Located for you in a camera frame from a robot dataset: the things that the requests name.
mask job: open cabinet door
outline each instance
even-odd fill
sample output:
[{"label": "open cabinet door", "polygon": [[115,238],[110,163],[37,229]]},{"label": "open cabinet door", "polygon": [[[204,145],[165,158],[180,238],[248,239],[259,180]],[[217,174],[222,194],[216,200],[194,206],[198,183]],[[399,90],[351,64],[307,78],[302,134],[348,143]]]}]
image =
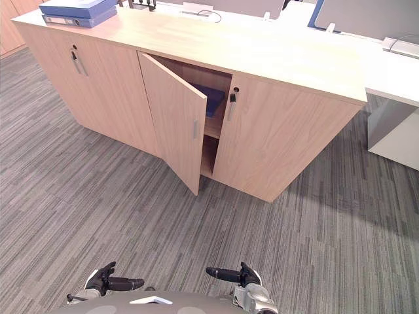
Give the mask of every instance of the open cabinet door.
[{"label": "open cabinet door", "polygon": [[153,57],[138,55],[161,157],[198,195],[207,97]]}]

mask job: cabinet door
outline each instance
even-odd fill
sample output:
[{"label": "cabinet door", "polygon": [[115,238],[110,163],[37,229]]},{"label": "cabinet door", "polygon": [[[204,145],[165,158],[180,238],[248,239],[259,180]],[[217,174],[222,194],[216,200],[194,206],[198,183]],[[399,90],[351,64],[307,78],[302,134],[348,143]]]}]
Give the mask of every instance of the cabinet door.
[{"label": "cabinet door", "polygon": [[10,0],[2,0],[1,2],[1,46],[5,52],[9,52],[25,42],[20,36],[18,30],[11,22],[11,18],[17,17],[19,14],[14,8]]},{"label": "cabinet door", "polygon": [[207,97],[153,57],[139,60],[161,156],[198,195]]},{"label": "cabinet door", "polygon": [[12,0],[19,15],[31,12],[39,8],[42,0]]},{"label": "cabinet door", "polygon": [[[80,124],[158,156],[136,50],[53,29],[17,26]],[[71,49],[81,62],[78,66]]]},{"label": "cabinet door", "polygon": [[72,35],[86,75],[89,110],[85,125],[113,139],[160,156],[136,49]]},{"label": "cabinet door", "polygon": [[360,106],[233,75],[213,178],[273,201]]}]

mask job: gray carpet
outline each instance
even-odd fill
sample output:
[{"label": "gray carpet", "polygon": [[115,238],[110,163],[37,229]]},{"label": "gray carpet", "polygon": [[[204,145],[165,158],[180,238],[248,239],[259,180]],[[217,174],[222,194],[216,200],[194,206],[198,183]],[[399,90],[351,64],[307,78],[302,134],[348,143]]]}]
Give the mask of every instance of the gray carpet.
[{"label": "gray carpet", "polygon": [[44,313],[90,272],[223,294],[261,274],[280,313],[419,312],[419,172],[366,151],[370,103],[272,204],[79,126],[25,49],[1,61],[2,313]]}]

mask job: wooden cabinet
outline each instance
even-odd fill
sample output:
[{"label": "wooden cabinet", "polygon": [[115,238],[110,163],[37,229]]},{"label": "wooden cabinet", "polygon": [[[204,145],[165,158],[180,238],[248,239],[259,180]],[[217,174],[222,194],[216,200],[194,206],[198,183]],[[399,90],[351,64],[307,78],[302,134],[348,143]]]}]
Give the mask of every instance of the wooden cabinet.
[{"label": "wooden cabinet", "polygon": [[56,30],[18,27],[80,124],[159,156],[135,49]]},{"label": "wooden cabinet", "polygon": [[36,10],[42,0],[2,0],[1,2],[1,51],[2,56],[18,50],[25,45],[18,30],[10,19]]},{"label": "wooden cabinet", "polygon": [[42,2],[42,0],[12,0],[19,15],[36,10]]},{"label": "wooden cabinet", "polygon": [[278,197],[359,110],[240,75],[233,75],[230,93],[236,102],[227,105],[213,179],[266,201]]},{"label": "wooden cabinet", "polygon": [[[362,105],[351,89],[342,96],[114,42],[121,16],[91,30],[28,16],[35,25],[16,25],[77,121],[163,158],[195,195],[204,175],[273,201]],[[97,38],[103,31],[108,39]],[[213,117],[195,84],[225,92]]]},{"label": "wooden cabinet", "polygon": [[22,46],[25,42],[11,22],[11,18],[19,15],[11,0],[1,2],[1,47],[2,54]]}]

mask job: blue folder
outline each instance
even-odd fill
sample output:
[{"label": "blue folder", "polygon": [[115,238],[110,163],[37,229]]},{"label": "blue folder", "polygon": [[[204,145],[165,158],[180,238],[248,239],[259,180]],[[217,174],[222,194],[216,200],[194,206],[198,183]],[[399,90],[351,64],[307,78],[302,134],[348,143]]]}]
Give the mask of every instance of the blue folder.
[{"label": "blue folder", "polygon": [[116,4],[117,0],[50,0],[39,5],[39,8],[49,16],[95,18]]},{"label": "blue folder", "polygon": [[117,15],[116,7],[112,7],[108,11],[105,11],[104,13],[99,14],[98,16],[94,18],[75,18],[73,16],[46,15],[46,14],[42,14],[42,17],[46,23],[64,24],[64,25],[92,28],[92,27],[95,27],[96,25],[101,24],[102,22],[106,21],[107,19],[111,18],[114,15]]},{"label": "blue folder", "polygon": [[225,98],[225,93],[221,90],[215,90],[207,86],[202,86],[195,83],[189,83],[194,86],[197,90],[207,96],[207,110],[206,116],[213,117],[218,106]]}]

